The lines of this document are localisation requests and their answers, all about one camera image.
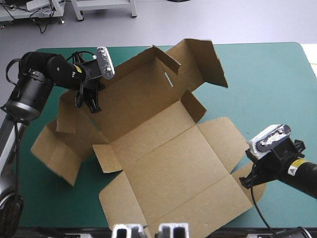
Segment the cardboard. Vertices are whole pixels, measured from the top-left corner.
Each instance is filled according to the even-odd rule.
[[[206,109],[192,91],[228,86],[211,41],[185,39],[166,53],[153,46],[115,71],[102,80],[98,114],[75,108],[74,92],[60,97],[33,154],[71,185],[93,153],[104,173],[122,170],[100,192],[109,226],[140,223],[150,237],[160,223],[188,222],[191,236],[204,238],[251,208],[238,180],[250,165],[232,173],[245,139],[228,118],[197,124]]]

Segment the electrical cord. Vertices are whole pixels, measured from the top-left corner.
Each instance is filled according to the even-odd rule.
[[[86,53],[86,54],[90,54],[90,55],[94,55],[93,53],[91,53],[91,52],[89,52],[89,51],[79,51],[79,52],[75,52],[75,53],[73,53],[70,57],[68,57],[67,59],[66,59],[66,61],[69,61],[70,59],[72,59],[72,61],[73,61],[73,64],[75,63],[75,56],[76,55],[79,55],[79,54],[82,54],[82,53]]]
[[[52,19],[54,13],[55,13],[55,8],[51,11],[50,16],[49,16],[49,19],[48,19],[48,21],[47,21],[46,24],[45,24],[44,30],[41,28],[41,26],[40,26],[40,24],[39,24],[38,22],[36,22],[35,20],[33,20],[34,23],[38,26],[38,28],[39,28],[41,34],[44,34],[44,33],[46,32],[46,29],[47,29],[48,25],[51,23],[51,19]]]
[[[260,211],[258,205],[257,205],[257,201],[254,197],[254,191],[253,191],[253,176],[254,176],[254,168],[256,166],[256,163],[253,163],[252,165],[252,170],[251,170],[251,196],[252,196],[252,201],[253,201],[253,204],[259,214],[259,216],[261,217],[262,221],[264,222],[264,224],[266,225],[266,227],[272,232],[272,234],[276,237],[276,238],[280,238],[278,236],[278,234],[270,227],[270,225],[267,223],[266,219],[264,218],[264,216],[262,215],[262,212]]]
[[[17,62],[22,62],[22,59],[13,59],[10,61],[10,63],[7,65],[6,70],[5,70],[5,78],[6,80],[13,84],[17,89],[18,89],[18,97],[20,96],[20,87],[17,85],[15,82],[10,80],[8,76],[8,72],[10,68]],[[18,199],[18,191],[19,191],[19,174],[20,174],[20,146],[19,146],[19,130],[18,130],[18,118],[15,117],[11,112],[6,110],[4,107],[1,107],[3,111],[5,111],[7,114],[9,114],[13,118],[13,123],[14,123],[14,134],[15,134],[15,155],[16,155],[16,169],[15,169],[15,192],[14,192],[14,202],[12,206],[12,217],[11,217],[11,224],[9,228],[9,233],[8,235],[10,236],[12,232],[12,227],[13,223],[15,221],[15,215],[14,215],[14,210],[15,210],[15,205],[17,203]]]
[[[12,20],[16,20],[16,18],[14,18],[12,16],[12,14],[9,12],[9,10],[7,9],[8,8],[11,8],[11,9],[18,9],[18,10],[22,10],[22,11],[25,11],[25,12],[30,12],[31,15],[29,16],[29,19],[31,19],[31,17],[35,14],[35,13],[42,13],[42,14],[45,14],[45,15],[49,15],[49,19],[48,21],[46,22],[45,24],[45,27],[44,29],[42,29],[42,27],[40,26],[40,24],[38,22],[36,22],[35,20],[33,20],[33,22],[38,26],[39,30],[40,30],[40,33],[43,34],[46,32],[46,29],[48,27],[48,25],[51,23],[51,19],[54,15],[54,13],[56,12],[55,8],[52,8],[52,5],[51,5],[51,8],[50,9],[44,9],[44,8],[41,8],[41,9],[37,9],[35,11],[28,11],[27,9],[23,9],[23,8],[20,8],[20,7],[16,7],[16,6],[10,6],[10,5],[7,5],[5,3],[2,3],[0,2],[0,5],[5,9],[5,11],[10,15],[10,17],[12,18]]]

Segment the floor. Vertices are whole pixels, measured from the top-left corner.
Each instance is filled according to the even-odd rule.
[[[30,20],[0,30],[0,102],[12,90],[5,81],[8,62],[28,51],[54,47],[173,45],[183,38],[212,39],[216,44],[317,43],[315,0],[139,0],[138,17],[128,9],[86,11],[77,21],[67,3],[64,25],[50,25],[45,34]],[[16,79],[16,68],[9,74]]]

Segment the metal bracket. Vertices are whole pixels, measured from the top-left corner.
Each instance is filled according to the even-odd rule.
[[[189,238],[187,223],[162,223],[158,228],[158,238]]]
[[[111,238],[148,238],[140,224],[117,224],[113,226]]]

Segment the green table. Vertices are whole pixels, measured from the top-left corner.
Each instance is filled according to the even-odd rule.
[[[118,65],[146,47],[109,48]],[[289,124],[292,138],[306,143],[307,158],[317,163],[317,80],[300,45],[296,43],[217,45],[229,88],[204,84],[194,94],[207,108],[201,121],[227,116],[251,139],[275,123]],[[62,54],[95,48],[41,49]],[[21,193],[25,209],[21,226],[106,227],[98,194],[116,175],[103,174],[95,156],[81,166],[75,187],[53,174],[31,153],[31,146],[44,125],[57,113],[58,97],[64,89],[55,87],[39,119],[33,122],[21,146]],[[238,167],[246,164],[241,160]],[[271,226],[313,227],[317,225],[316,200],[274,181],[259,202]],[[263,227],[252,208],[227,224],[228,227]]]

